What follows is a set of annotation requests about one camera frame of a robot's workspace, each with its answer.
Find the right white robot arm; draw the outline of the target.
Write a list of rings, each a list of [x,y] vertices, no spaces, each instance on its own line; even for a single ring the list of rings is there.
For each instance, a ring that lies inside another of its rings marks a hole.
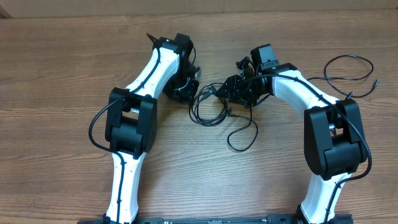
[[[357,102],[327,95],[290,63],[229,77],[215,95],[253,107],[267,93],[304,119],[303,150],[312,176],[293,223],[352,223],[351,215],[336,215],[334,209],[345,183],[363,178],[372,166]]]

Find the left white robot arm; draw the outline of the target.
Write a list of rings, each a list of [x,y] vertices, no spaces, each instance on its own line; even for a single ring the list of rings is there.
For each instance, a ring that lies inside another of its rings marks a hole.
[[[170,99],[188,103],[198,89],[200,68],[190,59],[195,54],[192,40],[178,33],[174,39],[148,36],[152,56],[140,75],[125,88],[113,88],[106,105],[90,123],[88,135],[102,115],[106,115],[105,140],[92,144],[112,153],[113,184],[111,201],[98,223],[137,223],[138,188],[146,154],[157,134],[157,100],[161,93]]]

